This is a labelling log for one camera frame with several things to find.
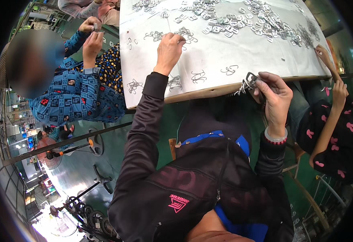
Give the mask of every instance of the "worker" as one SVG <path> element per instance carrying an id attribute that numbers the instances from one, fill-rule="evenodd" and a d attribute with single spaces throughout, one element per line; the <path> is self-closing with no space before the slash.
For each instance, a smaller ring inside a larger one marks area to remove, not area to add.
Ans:
<path id="1" fill-rule="evenodd" d="M 97 57 L 103 33 L 93 31 L 95 24 L 101 26 L 89 17 L 65 43 L 50 30 L 21 31 L 0 57 L 0 87 L 8 82 L 29 99 L 35 119 L 51 127 L 76 120 L 118 121 L 126 113 L 120 51 L 117 44 Z M 83 61 L 77 62 L 70 56 L 81 46 Z"/>
<path id="2" fill-rule="evenodd" d="M 185 43 L 168 33 L 159 44 L 108 207 L 112 227 L 125 242 L 291 242 L 294 230 L 282 167 L 292 91 L 279 76 L 260 72 L 256 81 L 267 99 L 268 127 L 260 136 L 255 173 L 242 114 L 233 110 L 217 121 L 205 99 L 190 101 L 179 128 L 176 160 L 157 170 L 164 92 Z"/>
<path id="3" fill-rule="evenodd" d="M 61 126 L 61 127 L 56 127 L 53 129 L 51 133 L 46 133 L 45 131 L 39 131 L 37 133 L 37 139 L 41 140 L 45 137 L 53 139 L 55 142 L 61 142 L 64 140 L 69 139 L 69 135 L 73 133 L 74 131 L 74 125 L 71 126 L 70 129 L 66 127 L 66 125 Z M 62 150 L 65 150 L 70 147 L 70 144 L 63 145 L 61 147 Z"/>
<path id="4" fill-rule="evenodd" d="M 102 24 L 119 26 L 120 0 L 58 0 L 58 8 L 75 19 L 97 17 Z"/>
<path id="5" fill-rule="evenodd" d="M 332 104 L 328 87 L 320 81 L 290 84 L 293 100 L 289 108 L 290 129 L 300 148 L 310 154 L 315 170 L 346 184 L 353 183 L 353 98 L 343 83 L 327 50 L 318 45 L 318 56 L 335 82 Z"/>

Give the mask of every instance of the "wheel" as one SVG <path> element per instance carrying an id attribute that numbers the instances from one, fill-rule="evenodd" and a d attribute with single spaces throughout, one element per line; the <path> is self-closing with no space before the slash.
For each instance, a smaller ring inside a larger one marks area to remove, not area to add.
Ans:
<path id="1" fill-rule="evenodd" d="M 103 233 L 111 237 L 111 239 L 115 242 L 122 242 L 120 239 L 119 235 L 116 233 L 115 229 L 112 227 L 112 225 L 109 223 L 108 217 L 103 218 L 102 223 L 101 223 L 101 229 Z"/>
<path id="2" fill-rule="evenodd" d="M 81 215 L 82 215 L 82 209 L 83 209 L 85 206 L 86 206 L 86 204 L 83 203 L 83 202 L 77 203 L 77 205 L 76 205 L 76 212 L 77 212 L 78 214 L 81 214 Z"/>
<path id="3" fill-rule="evenodd" d="M 76 197 L 69 197 L 68 198 L 68 208 L 70 209 L 71 213 L 76 211 Z"/>
<path id="4" fill-rule="evenodd" d="M 100 211 L 93 211 L 88 217 L 88 224 L 97 230 L 101 229 L 101 222 L 105 218 L 102 212 Z"/>
<path id="5" fill-rule="evenodd" d="M 93 212 L 93 208 L 89 205 L 85 205 L 82 208 L 82 215 L 84 216 L 84 218 L 88 219 L 89 215 Z"/>

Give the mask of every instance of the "black jacket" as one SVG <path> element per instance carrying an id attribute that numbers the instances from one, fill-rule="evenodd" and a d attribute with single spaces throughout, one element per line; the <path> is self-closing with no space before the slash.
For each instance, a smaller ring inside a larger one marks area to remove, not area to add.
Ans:
<path id="1" fill-rule="evenodd" d="M 282 181 L 284 145 L 261 134 L 254 173 L 234 141 L 206 138 L 191 152 L 156 170 L 159 123 L 168 77 L 147 76 L 128 134 L 120 175 L 108 207 L 125 242 L 183 241 L 217 202 L 233 223 L 268 225 L 265 241 L 292 241 L 293 225 Z"/>

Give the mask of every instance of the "floor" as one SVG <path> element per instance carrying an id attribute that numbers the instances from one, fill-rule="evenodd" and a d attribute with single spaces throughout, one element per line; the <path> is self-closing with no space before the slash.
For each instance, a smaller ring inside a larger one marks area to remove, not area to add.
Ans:
<path id="1" fill-rule="evenodd" d="M 329 7 L 326 2 L 326 0 L 306 1 L 306 4 L 311 12 L 315 13 L 316 19 L 321 23 L 322 29 L 326 29 L 331 26 L 331 24 L 339 20 L 337 14 L 332 11 L 332 8 Z M 70 37 L 71 34 L 77 30 L 78 26 L 78 23 L 69 24 L 67 27 L 67 32 L 64 36 Z M 107 43 L 109 43 L 109 41 L 117 42 L 116 39 L 113 40 L 112 36 L 107 36 L 106 39 Z M 343 56 L 343 59 L 345 59 L 346 72 L 353 73 L 353 40 L 349 37 L 348 31 L 342 30 L 328 37 L 328 39 L 334 46 L 334 51 L 336 53 L 340 53 L 340 55 Z M 82 55 L 80 51 L 77 54 L 76 59 L 81 60 L 81 57 Z M 346 79 L 345 82 L 348 84 L 349 92 L 353 94 L 353 79 Z M 246 95 L 240 96 L 239 98 L 240 108 L 245 114 L 252 134 L 250 164 L 254 168 L 259 151 L 259 137 L 260 133 L 264 130 L 264 123 L 262 121 L 261 112 L 257 111 L 257 105 Z M 213 109 L 220 111 L 222 101 L 222 98 L 213 99 Z M 160 141 L 157 144 L 159 149 L 158 168 L 164 166 L 172 160 L 168 139 L 176 137 L 179 123 L 183 119 L 188 105 L 189 102 L 186 101 L 181 103 L 166 104 L 164 107 L 163 118 L 160 125 Z M 120 123 L 129 122 L 132 118 L 133 115 L 125 115 L 118 123 L 107 123 L 106 126 L 110 127 Z M 73 124 L 75 125 L 74 136 L 87 133 L 90 127 L 96 129 L 103 128 L 101 123 L 88 121 L 79 121 L 74 122 Z M 94 184 L 93 179 L 96 177 L 92 170 L 92 166 L 94 164 L 97 165 L 102 175 L 112 176 L 116 179 L 120 172 L 121 162 L 124 157 L 124 143 L 126 141 L 127 132 L 130 128 L 130 126 L 126 126 L 124 128 L 102 134 L 105 151 L 100 157 L 94 156 L 87 148 L 82 148 L 81 151 L 76 151 L 71 156 L 64 156 L 61 164 L 56 169 L 49 171 L 51 173 L 49 177 L 53 181 L 53 184 L 55 184 L 59 190 L 62 190 L 68 196 L 76 196 Z M 79 141 L 76 142 L 75 145 L 83 144 L 85 142 L 86 141 Z M 318 175 L 319 172 L 316 172 L 309 166 L 308 159 L 308 154 L 303 155 L 301 158 L 298 180 L 307 189 L 307 191 L 314 196 L 317 187 L 315 176 Z M 286 150 L 285 166 L 289 166 L 294 163 L 295 155 L 293 151 L 288 148 Z M 296 211 L 296 215 L 293 218 L 300 218 L 301 220 L 309 209 L 309 202 L 301 193 L 292 178 L 286 173 L 284 174 L 284 183 L 290 203 L 293 205 L 292 211 Z M 114 182 L 110 182 L 109 187 L 113 189 L 114 185 Z M 321 189 L 319 189 L 319 192 L 315 197 L 315 201 L 317 203 L 321 202 L 322 197 L 324 197 L 324 193 L 325 187 L 321 186 Z M 101 212 L 106 213 L 106 208 L 112 199 L 112 195 L 108 194 L 103 187 L 99 186 L 81 199 L 87 204 L 90 204 L 95 210 L 100 210 Z"/>

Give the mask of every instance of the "bracelet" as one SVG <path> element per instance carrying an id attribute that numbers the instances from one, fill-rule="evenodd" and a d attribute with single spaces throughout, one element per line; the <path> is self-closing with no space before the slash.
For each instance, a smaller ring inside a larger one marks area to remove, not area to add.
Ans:
<path id="1" fill-rule="evenodd" d="M 285 128 L 285 135 L 282 138 L 272 138 L 271 136 L 269 136 L 268 134 L 268 127 L 265 129 L 265 138 L 267 141 L 269 141 L 271 144 L 283 144 L 287 141 L 287 137 L 288 137 L 288 131 Z"/>

